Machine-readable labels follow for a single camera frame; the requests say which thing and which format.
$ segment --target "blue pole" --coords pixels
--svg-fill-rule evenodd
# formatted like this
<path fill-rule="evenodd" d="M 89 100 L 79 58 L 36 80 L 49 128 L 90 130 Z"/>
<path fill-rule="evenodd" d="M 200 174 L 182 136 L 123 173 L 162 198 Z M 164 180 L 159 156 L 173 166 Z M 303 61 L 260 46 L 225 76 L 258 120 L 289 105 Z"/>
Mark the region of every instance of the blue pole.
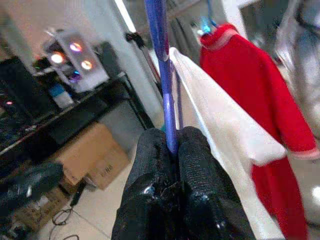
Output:
<path fill-rule="evenodd" d="M 166 144 L 171 154 L 175 157 L 178 153 L 178 140 L 174 100 L 172 96 L 172 70 L 169 58 L 166 1 L 145 0 L 144 4 L 148 17 L 153 47 L 159 61 L 163 93 Z"/>

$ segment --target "wall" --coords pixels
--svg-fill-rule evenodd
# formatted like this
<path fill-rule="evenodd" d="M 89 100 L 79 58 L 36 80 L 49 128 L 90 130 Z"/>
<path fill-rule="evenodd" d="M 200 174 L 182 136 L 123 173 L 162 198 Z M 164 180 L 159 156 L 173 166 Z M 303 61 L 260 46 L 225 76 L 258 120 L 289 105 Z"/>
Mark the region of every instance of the wall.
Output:
<path fill-rule="evenodd" d="M 161 127 L 163 110 L 160 95 L 151 83 L 153 76 L 141 51 L 124 39 L 127 29 L 113 0 L 12 0 L 1 4 L 21 30 L 33 55 L 43 54 L 48 27 L 76 29 L 92 44 L 110 42 L 148 115 Z"/>

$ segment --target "white floor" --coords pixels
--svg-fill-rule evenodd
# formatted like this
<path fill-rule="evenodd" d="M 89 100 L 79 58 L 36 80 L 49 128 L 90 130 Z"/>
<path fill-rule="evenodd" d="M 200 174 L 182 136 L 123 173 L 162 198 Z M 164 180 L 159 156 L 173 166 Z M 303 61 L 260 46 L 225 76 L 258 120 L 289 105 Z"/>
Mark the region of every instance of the white floor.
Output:
<path fill-rule="evenodd" d="M 136 148 L 129 153 L 130 159 L 134 159 Z M 111 239 L 112 228 L 116 219 L 116 211 L 120 206 L 123 188 L 131 170 L 129 164 L 122 173 L 108 186 L 105 191 L 91 191 L 86 188 L 79 203 L 74 208 L 74 213 L 65 226 L 58 226 L 52 232 L 51 240 L 62 240 L 65 237 L 77 234 L 80 240 L 108 240 Z M 312 201 L 311 189 L 315 183 L 320 184 L 320 164 L 310 165 L 292 161 L 292 167 L 301 192 L 304 195 L 304 204 L 308 217 L 320 222 L 319 208 Z M 36 240 L 48 240 L 53 224 L 49 222 L 37 235 Z M 310 240 L 320 240 L 320 227 L 310 227 Z"/>

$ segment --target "red robe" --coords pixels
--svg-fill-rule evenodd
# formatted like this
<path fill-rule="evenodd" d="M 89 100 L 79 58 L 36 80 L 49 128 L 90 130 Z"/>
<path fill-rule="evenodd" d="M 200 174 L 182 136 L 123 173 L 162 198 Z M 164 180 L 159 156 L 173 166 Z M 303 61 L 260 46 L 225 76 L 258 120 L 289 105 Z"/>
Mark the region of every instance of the red robe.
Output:
<path fill-rule="evenodd" d="M 238 35 L 231 24 L 204 35 L 201 43 L 201 67 L 251 117 L 296 157 L 320 157 L 309 126 L 267 53 Z M 288 158 L 253 166 L 252 179 L 261 202 L 276 215 L 283 235 L 306 240 L 304 208 Z"/>

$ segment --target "white cloth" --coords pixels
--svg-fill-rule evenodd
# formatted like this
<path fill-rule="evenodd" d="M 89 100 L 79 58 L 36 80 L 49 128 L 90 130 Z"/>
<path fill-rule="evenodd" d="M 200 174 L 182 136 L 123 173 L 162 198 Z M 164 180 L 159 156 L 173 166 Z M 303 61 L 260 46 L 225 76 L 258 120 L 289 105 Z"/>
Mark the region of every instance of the white cloth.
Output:
<path fill-rule="evenodd" d="M 251 179 L 261 166 L 285 156 L 285 148 L 255 122 L 213 79 L 176 48 L 170 49 L 177 128 L 199 128 L 213 156 L 230 176 L 257 239 L 284 239 L 262 205 Z"/>

